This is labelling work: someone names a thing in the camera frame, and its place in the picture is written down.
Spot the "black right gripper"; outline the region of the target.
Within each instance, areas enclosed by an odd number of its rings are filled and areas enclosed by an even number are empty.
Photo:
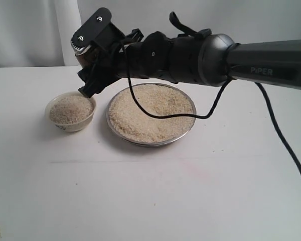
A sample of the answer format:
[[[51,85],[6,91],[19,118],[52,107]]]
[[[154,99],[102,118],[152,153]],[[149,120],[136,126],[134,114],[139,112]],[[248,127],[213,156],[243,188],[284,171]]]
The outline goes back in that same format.
[[[118,54],[115,73],[97,64],[82,68],[77,74],[85,84],[78,91],[85,97],[100,94],[117,82],[118,77],[127,77],[128,70],[131,78],[203,84],[199,71],[202,45],[203,34],[200,32],[194,36],[179,34],[171,39],[161,32],[154,32],[142,42],[129,44],[125,53]]]

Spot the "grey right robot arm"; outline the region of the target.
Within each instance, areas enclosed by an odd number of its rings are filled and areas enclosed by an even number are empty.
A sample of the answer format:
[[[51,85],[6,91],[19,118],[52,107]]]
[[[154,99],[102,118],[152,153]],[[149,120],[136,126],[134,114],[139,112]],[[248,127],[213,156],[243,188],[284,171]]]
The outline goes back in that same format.
[[[301,40],[238,44],[224,34],[168,38],[161,32],[144,41],[112,46],[110,55],[86,55],[78,72],[86,96],[122,78],[220,87],[241,79],[301,90]]]

